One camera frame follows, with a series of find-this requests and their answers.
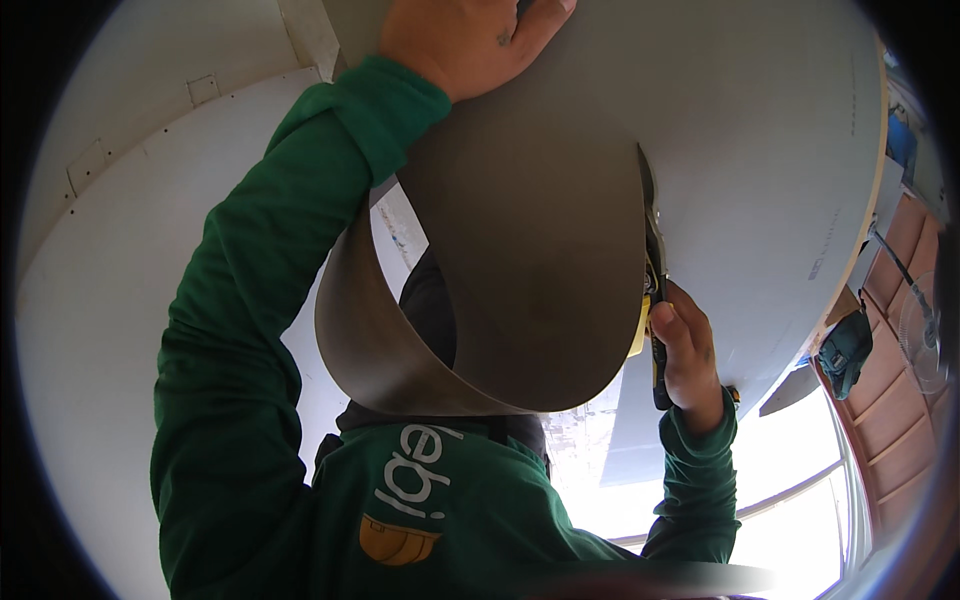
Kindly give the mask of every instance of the worker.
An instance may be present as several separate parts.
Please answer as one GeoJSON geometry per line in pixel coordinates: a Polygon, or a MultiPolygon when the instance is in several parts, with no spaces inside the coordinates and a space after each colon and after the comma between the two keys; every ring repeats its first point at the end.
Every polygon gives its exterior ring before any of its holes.
{"type": "MultiPolygon", "coordinates": [[[[516,0],[396,0],[378,55],[304,91],[209,212],[157,361],[151,487],[172,597],[501,597],[496,573],[517,566],[728,560],[736,419],[708,319],[676,286],[674,305],[650,315],[676,406],[660,421],[664,499],[639,557],[570,523],[535,416],[398,418],[351,404],[304,484],[300,374],[280,334],[371,187],[451,104],[519,75],[575,4],[535,0],[517,19],[516,0]]],[[[451,364],[432,252],[401,303],[451,364]]]]}

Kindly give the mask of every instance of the white drywall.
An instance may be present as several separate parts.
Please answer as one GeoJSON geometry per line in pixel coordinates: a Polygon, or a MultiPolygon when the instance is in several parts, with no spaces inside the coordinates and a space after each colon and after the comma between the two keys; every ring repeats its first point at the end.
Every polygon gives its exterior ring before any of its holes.
{"type": "MultiPolygon", "coordinates": [[[[160,334],[206,212],[263,155],[304,69],[213,100],[161,127],[92,182],[53,227],[17,296],[30,423],[57,500],[121,598],[169,596],[148,470],[160,334]]],[[[376,246],[399,295],[407,268],[381,219],[376,246]]],[[[284,334],[303,380],[307,481],[346,397],[326,373],[308,308],[284,334]]]]}
{"type": "Polygon", "coordinates": [[[229,95],[297,68],[276,0],[120,3],[77,65],[37,155],[17,281],[89,180],[193,109],[187,82],[212,75],[215,83],[204,85],[229,95]],[[77,161],[82,168],[69,179],[67,169],[77,161]]]}

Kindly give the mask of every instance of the hand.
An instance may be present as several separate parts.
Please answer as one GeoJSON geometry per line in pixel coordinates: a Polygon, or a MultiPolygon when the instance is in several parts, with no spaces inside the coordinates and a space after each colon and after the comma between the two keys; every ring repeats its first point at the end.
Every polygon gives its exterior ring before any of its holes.
{"type": "Polygon", "coordinates": [[[459,102],[513,79],[540,54],[577,0],[535,0],[516,20],[517,0],[395,0],[379,54],[459,102]]]}
{"type": "Polygon", "coordinates": [[[650,311],[650,325],[666,346],[666,390],[693,435],[712,431],[723,419],[723,392],[713,354],[713,330],[707,315],[673,281],[667,298],[650,311]]]}

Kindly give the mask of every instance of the shirt sleeve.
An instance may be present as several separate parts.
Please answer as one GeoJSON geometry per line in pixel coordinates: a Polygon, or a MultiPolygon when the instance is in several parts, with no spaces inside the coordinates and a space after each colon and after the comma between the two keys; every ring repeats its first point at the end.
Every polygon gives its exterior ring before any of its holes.
{"type": "Polygon", "coordinates": [[[663,501],[640,556],[665,561],[726,563],[736,530],[736,472],[730,446],[736,413],[727,390],[724,417],[716,429],[695,437],[686,431],[680,409],[660,420],[666,452],[663,501]]]}
{"type": "Polygon", "coordinates": [[[371,186],[449,110],[437,87],[368,58],[304,91],[207,215],[170,305],[154,392],[151,488],[173,597],[262,561],[301,504],[300,374],[280,334],[371,186]]]}

